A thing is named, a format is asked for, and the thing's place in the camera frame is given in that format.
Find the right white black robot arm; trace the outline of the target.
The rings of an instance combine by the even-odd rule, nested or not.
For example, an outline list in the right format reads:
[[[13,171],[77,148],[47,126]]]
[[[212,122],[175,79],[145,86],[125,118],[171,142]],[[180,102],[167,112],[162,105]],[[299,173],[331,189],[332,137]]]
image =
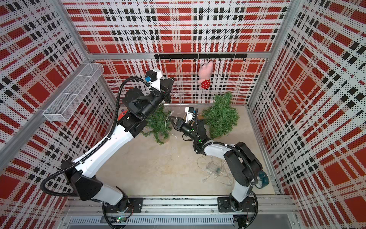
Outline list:
[[[214,156],[226,162],[234,179],[234,187],[228,198],[219,198],[220,212],[256,212],[257,199],[253,187],[268,185],[263,166],[243,142],[228,145],[211,140],[206,135],[205,121],[198,119],[198,109],[186,107],[186,118],[168,116],[173,128],[193,141],[195,153]]]

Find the pink pig plush toy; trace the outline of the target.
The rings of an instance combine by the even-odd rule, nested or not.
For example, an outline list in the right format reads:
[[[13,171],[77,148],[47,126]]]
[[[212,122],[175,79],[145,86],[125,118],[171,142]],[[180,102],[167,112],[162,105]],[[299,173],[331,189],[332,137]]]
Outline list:
[[[209,87],[211,86],[213,64],[214,63],[212,61],[203,64],[198,71],[199,80],[197,82],[201,89],[209,89]]]

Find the small green christmas tree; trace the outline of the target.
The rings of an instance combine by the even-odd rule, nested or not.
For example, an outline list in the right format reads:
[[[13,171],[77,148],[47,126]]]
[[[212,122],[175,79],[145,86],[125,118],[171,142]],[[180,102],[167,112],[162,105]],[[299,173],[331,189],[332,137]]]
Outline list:
[[[213,105],[203,111],[210,138],[216,139],[228,135],[238,125],[238,110],[232,107],[232,93],[214,97]]]
[[[169,116],[170,112],[165,110],[163,104],[160,104],[154,114],[148,118],[142,135],[144,137],[153,136],[154,141],[159,145],[165,144],[172,130]]]

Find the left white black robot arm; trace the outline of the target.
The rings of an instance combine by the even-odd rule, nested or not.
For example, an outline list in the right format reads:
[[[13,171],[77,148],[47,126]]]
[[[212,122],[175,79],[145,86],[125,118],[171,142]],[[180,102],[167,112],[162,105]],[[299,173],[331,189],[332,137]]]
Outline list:
[[[119,88],[114,120],[108,135],[73,162],[63,162],[60,171],[48,176],[41,183],[41,190],[52,196],[79,197],[83,201],[108,204],[118,212],[127,211],[128,196],[118,187],[114,188],[99,181],[95,175],[111,156],[142,132],[147,125],[147,119],[162,102],[171,102],[173,83],[174,78],[156,81],[138,77],[126,79]],[[58,193],[46,187],[51,179],[61,174],[65,175],[73,193]]]

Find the black wall hook rail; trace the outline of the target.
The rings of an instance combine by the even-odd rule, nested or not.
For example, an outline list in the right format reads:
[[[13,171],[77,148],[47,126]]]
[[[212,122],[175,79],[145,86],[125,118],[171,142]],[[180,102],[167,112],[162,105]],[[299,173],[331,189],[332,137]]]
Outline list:
[[[156,60],[160,59],[246,59],[248,57],[247,53],[193,53],[193,54],[155,54]]]

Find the teal alarm clock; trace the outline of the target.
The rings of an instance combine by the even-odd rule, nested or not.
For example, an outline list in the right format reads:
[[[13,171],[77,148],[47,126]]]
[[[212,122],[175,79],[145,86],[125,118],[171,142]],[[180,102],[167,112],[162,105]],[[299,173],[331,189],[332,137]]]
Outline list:
[[[268,175],[264,171],[260,171],[257,175],[257,184],[255,185],[258,189],[263,189],[269,184]]]

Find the red shark plush toy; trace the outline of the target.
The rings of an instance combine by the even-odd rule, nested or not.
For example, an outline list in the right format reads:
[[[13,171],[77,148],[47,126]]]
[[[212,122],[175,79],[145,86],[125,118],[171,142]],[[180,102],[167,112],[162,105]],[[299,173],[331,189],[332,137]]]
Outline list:
[[[120,119],[122,119],[127,114],[127,112],[128,110],[122,110],[121,113],[119,113],[117,120],[119,121]]]

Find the right small green christmas tree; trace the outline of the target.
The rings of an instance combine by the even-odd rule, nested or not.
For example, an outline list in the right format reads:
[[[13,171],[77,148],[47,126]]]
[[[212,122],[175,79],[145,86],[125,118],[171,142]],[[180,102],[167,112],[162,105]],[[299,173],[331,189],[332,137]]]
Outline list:
[[[216,139],[228,135],[238,125],[238,110],[232,107],[232,93],[214,97],[213,105],[203,111],[210,138]]]

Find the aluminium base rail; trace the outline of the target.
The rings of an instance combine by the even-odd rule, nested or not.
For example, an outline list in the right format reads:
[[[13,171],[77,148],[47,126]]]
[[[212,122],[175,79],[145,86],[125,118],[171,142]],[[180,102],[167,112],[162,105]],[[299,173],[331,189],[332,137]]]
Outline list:
[[[257,195],[234,210],[228,196],[130,197],[127,209],[118,211],[107,203],[72,198],[63,212],[60,229],[71,228],[172,228],[199,225],[230,229],[299,229],[297,209],[290,196]]]

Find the left small green christmas tree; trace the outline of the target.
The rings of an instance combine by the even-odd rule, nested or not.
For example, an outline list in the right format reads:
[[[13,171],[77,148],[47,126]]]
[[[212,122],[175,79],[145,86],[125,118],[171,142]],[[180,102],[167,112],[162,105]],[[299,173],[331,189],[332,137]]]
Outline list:
[[[165,144],[172,130],[169,116],[170,112],[165,110],[163,104],[160,104],[154,114],[148,118],[142,135],[144,137],[153,136],[154,141],[159,145]]]

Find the clear star string light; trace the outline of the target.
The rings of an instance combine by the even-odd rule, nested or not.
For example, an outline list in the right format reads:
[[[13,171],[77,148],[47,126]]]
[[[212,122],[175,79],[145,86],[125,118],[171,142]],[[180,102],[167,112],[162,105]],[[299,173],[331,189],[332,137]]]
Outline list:
[[[165,102],[163,102],[163,105],[165,106],[165,108],[168,108],[168,106],[171,106],[171,110],[169,110],[169,116],[178,116],[179,114],[181,114],[180,109],[182,106],[182,94],[181,91],[179,90],[178,87],[173,87],[170,93],[172,102],[170,104],[166,104]]]

